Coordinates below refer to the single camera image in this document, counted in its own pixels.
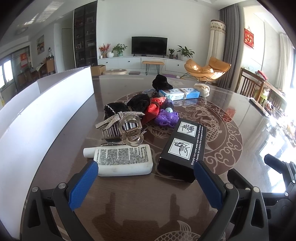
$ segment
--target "glass table top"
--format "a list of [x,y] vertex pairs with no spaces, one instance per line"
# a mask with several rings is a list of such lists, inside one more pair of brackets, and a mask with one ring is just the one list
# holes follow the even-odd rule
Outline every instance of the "glass table top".
[[[130,75],[94,79],[94,94],[60,132],[31,186],[54,188],[79,172],[87,161],[83,149],[104,143],[101,131],[95,128],[104,118],[104,106],[126,102],[136,93],[152,89],[153,80],[153,76]],[[168,81],[175,88],[191,88],[196,83]],[[262,192],[285,191],[282,175],[263,158],[269,153],[281,161],[295,162],[295,150],[276,123],[263,117],[248,98],[210,86],[208,97],[174,101],[174,109],[181,117],[207,127],[204,162],[224,182],[227,171],[235,168]],[[188,232],[188,240],[197,240],[209,225],[216,209],[210,207],[198,182],[175,180],[156,169],[170,133],[171,129],[148,124],[144,143],[152,150],[151,174],[96,178],[82,206],[75,210],[94,240],[178,240],[175,238],[182,232]],[[56,213],[54,217],[64,229]],[[231,228],[229,225],[226,237]]]

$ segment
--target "gray curtain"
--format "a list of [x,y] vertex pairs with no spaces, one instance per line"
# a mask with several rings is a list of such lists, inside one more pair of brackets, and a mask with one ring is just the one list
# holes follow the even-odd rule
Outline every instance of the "gray curtain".
[[237,61],[237,49],[239,45],[239,9],[237,4],[230,5],[220,10],[220,20],[226,23],[226,38],[223,61],[231,64],[221,78],[218,79],[218,87],[230,89],[235,65]]

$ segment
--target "red banner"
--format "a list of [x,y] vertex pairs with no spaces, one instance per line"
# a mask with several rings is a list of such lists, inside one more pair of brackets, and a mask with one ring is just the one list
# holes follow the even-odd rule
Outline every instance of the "red banner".
[[27,60],[27,55],[26,55],[26,53],[22,53],[22,54],[20,55],[20,64],[21,64],[21,67],[22,67],[22,68],[28,66],[28,60]]
[[251,48],[254,48],[254,34],[247,29],[244,29],[244,43]]

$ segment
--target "television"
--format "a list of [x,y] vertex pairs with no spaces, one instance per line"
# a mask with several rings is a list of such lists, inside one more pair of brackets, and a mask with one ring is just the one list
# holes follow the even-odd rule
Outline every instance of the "television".
[[131,37],[132,54],[166,55],[168,38]]

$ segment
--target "cardboard box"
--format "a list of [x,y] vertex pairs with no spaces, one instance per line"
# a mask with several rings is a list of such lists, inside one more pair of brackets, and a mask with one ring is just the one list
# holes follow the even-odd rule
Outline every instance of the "cardboard box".
[[193,165],[203,161],[206,135],[205,126],[179,118],[159,157],[157,170],[192,183],[195,180]]
[[91,76],[100,76],[106,71],[106,65],[91,66]]
[[199,91],[194,88],[179,88],[172,90],[160,90],[158,92],[159,97],[167,97],[171,100],[183,100],[198,98],[200,96]]

